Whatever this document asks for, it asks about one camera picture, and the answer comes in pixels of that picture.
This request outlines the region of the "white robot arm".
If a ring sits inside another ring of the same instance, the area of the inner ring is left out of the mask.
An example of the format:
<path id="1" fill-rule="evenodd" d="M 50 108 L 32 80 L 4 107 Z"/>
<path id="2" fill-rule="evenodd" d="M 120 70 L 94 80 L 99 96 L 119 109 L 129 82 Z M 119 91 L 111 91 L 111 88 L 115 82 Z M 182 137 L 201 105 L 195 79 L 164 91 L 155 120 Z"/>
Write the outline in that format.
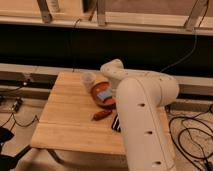
<path id="1" fill-rule="evenodd" d="M 157 111 L 177 98 L 177 80 L 164 73 L 125 69 L 119 59 L 103 64 L 100 71 L 116 96 L 129 171 L 177 171 Z"/>

